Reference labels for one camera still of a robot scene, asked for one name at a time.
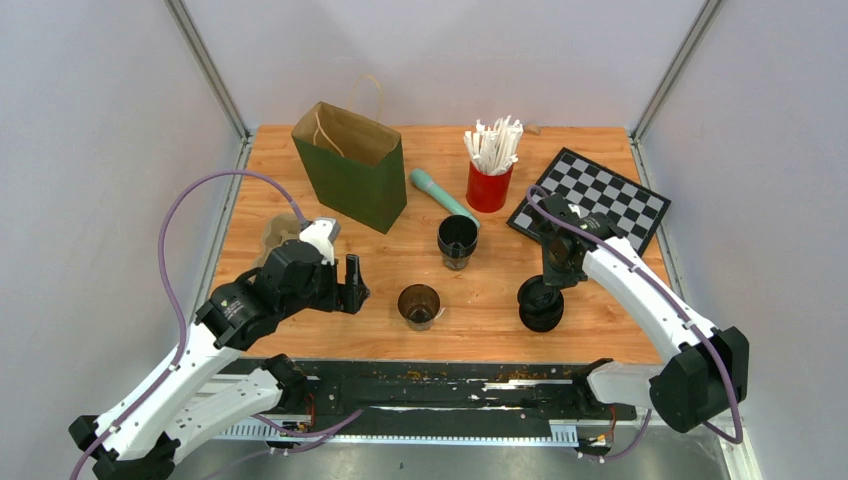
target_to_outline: green paper bag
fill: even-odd
[[[400,133],[318,102],[292,130],[318,201],[387,233],[406,207]]]

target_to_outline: black cup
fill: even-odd
[[[413,330],[430,328],[440,308],[439,294],[420,283],[404,288],[398,297],[398,310]]]
[[[451,215],[439,225],[439,250],[451,270],[462,270],[477,248],[477,225],[465,215]]]
[[[565,299],[556,287],[545,285],[542,275],[528,278],[518,289],[518,318],[534,332],[549,332],[559,325]]]

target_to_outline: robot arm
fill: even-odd
[[[647,334],[662,366],[625,365],[612,360],[596,362],[587,377],[595,400],[650,408],[679,432],[688,432],[729,407],[718,369],[705,346],[693,333],[697,326],[710,340],[730,373],[737,401],[747,394],[748,340],[735,327],[721,331],[662,285],[688,314],[684,323],[666,299],[636,269],[659,281],[642,262],[630,242],[605,215],[580,217],[560,195],[544,198],[543,209],[564,222],[604,240],[634,265],[541,215],[534,216],[543,251],[545,284],[568,288],[591,278],[603,286]]]
[[[98,417],[79,417],[69,428],[85,450],[136,401],[166,369],[171,374],[141,406],[112,428],[92,456],[100,480],[136,478],[174,466],[200,444],[230,425],[278,405],[296,406],[303,398],[305,377],[285,355],[266,360],[247,379],[196,405],[194,394],[224,366],[237,359],[284,319],[305,309],[355,314],[370,295],[359,270],[359,258],[347,255],[345,283],[337,284],[338,262],[333,241],[334,219],[318,218],[299,240],[275,248],[261,268],[216,288],[189,326],[186,350],[176,367],[172,351],[127,397]]]

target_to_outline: plastic cup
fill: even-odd
[[[439,294],[427,285],[410,285],[400,292],[398,310],[413,330],[427,330],[439,314]]]
[[[462,270],[477,248],[477,225],[465,215],[451,215],[439,225],[439,250],[451,270]]]
[[[509,167],[509,170],[501,175],[486,175],[477,170],[474,162],[468,163],[468,190],[465,193],[468,205],[482,213],[497,212],[506,203],[514,167]]]

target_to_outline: checkered board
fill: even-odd
[[[567,148],[559,152],[536,185],[548,193],[560,193],[590,212],[606,214],[627,233],[627,239],[640,256],[671,205],[671,200]],[[531,211],[527,200],[522,200],[506,223],[538,241]]]

